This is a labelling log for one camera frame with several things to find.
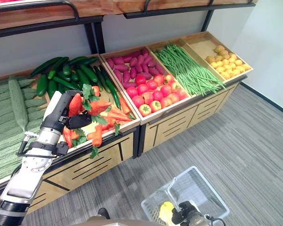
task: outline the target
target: white plastic basket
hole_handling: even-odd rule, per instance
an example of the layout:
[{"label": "white plastic basket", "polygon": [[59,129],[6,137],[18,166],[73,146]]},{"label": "white plastic basket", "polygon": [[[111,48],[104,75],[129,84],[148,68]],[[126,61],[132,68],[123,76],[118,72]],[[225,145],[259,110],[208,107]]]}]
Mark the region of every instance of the white plastic basket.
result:
[{"label": "white plastic basket", "polygon": [[209,214],[215,218],[224,218],[229,214],[229,209],[212,185],[200,173],[197,167],[192,166],[162,186],[147,199],[141,202],[141,207],[148,219],[152,222],[165,224],[159,216],[160,206],[170,201],[175,207],[184,201],[190,201],[202,214]]}]

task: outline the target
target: white wall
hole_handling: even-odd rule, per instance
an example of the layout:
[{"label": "white wall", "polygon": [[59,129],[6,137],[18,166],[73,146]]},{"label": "white wall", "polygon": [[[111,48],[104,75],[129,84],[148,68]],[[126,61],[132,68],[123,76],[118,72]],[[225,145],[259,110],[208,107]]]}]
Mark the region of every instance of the white wall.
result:
[{"label": "white wall", "polygon": [[208,30],[254,68],[244,82],[283,108],[283,0],[215,11]]}]

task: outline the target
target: gray carpet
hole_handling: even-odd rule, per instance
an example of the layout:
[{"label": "gray carpet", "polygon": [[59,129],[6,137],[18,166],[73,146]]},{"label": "gray carpet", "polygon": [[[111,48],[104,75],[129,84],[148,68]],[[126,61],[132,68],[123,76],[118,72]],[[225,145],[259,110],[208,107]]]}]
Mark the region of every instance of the gray carpet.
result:
[{"label": "gray carpet", "polygon": [[228,226],[283,226],[283,113],[239,86],[221,111],[28,215],[24,225],[147,219],[141,202],[197,166],[230,208]]}]

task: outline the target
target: red tomato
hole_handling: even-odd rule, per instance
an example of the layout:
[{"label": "red tomato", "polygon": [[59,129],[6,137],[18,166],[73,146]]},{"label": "red tomato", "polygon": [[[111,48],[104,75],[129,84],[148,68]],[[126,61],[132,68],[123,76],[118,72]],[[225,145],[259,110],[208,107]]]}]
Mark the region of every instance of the red tomato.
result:
[{"label": "red tomato", "polygon": [[183,89],[178,90],[177,94],[179,95],[180,100],[183,100],[188,97],[188,94]]},{"label": "red tomato", "polygon": [[145,92],[142,94],[142,98],[145,100],[145,104],[150,104],[153,101],[153,95],[151,92]]},{"label": "red tomato", "polygon": [[150,108],[151,108],[153,113],[157,112],[157,111],[159,111],[161,109],[161,104],[160,104],[159,101],[154,100],[154,101],[151,102]]},{"label": "red tomato", "polygon": [[175,93],[181,89],[180,85],[176,81],[172,82],[170,86],[171,86],[172,93]]},{"label": "red tomato", "polygon": [[157,82],[155,82],[153,79],[150,79],[147,82],[147,87],[148,87],[149,91],[154,91],[157,88]]},{"label": "red tomato", "polygon": [[171,99],[167,98],[167,97],[163,97],[161,99],[160,103],[161,103],[161,108],[165,108],[165,107],[172,105]]},{"label": "red tomato", "polygon": [[171,99],[172,103],[176,103],[178,102],[180,99],[179,99],[179,94],[178,93],[171,93],[168,98]]},{"label": "red tomato", "polygon": [[157,82],[158,86],[161,86],[164,84],[165,77],[162,74],[157,74],[154,76],[154,81]]},{"label": "red tomato", "polygon": [[137,89],[135,87],[129,87],[128,89],[126,89],[126,92],[130,98],[133,98],[137,95]]},{"label": "red tomato", "polygon": [[140,84],[138,85],[137,87],[137,93],[138,95],[142,95],[143,93],[147,92],[148,91],[148,87],[145,85],[145,84]]},{"label": "red tomato", "polygon": [[169,85],[164,85],[160,88],[160,92],[162,92],[162,95],[164,95],[164,97],[167,97],[172,93],[172,89]]},{"label": "red tomato", "polygon": [[146,117],[147,115],[152,113],[152,110],[149,105],[141,105],[139,111],[143,117]]},{"label": "red tomato", "polygon": [[171,84],[172,82],[174,82],[174,76],[171,74],[167,74],[165,76],[165,84]]},{"label": "red tomato", "polygon": [[143,76],[143,75],[137,75],[136,78],[135,78],[135,83],[136,85],[140,85],[140,84],[146,84],[146,77]]},{"label": "red tomato", "polygon": [[133,103],[135,104],[136,107],[140,107],[143,105],[145,102],[141,96],[134,96],[132,98]]}]

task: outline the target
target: baseboard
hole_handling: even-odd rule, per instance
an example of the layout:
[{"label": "baseboard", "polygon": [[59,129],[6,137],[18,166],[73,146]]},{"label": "baseboard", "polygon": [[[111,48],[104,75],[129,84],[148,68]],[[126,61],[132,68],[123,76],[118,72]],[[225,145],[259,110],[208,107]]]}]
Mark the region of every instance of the baseboard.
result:
[{"label": "baseboard", "polygon": [[261,93],[259,93],[258,91],[254,90],[252,87],[248,86],[247,84],[245,84],[244,82],[240,82],[240,84],[247,88],[249,91],[253,92],[254,94],[256,94],[257,96],[259,96],[260,98],[262,98],[263,100],[267,101],[268,103],[270,103],[272,106],[274,106],[275,108],[277,108],[278,110],[280,110],[281,112],[283,112],[283,108],[279,105],[277,105],[274,101],[268,99],[266,96],[262,95]]}]

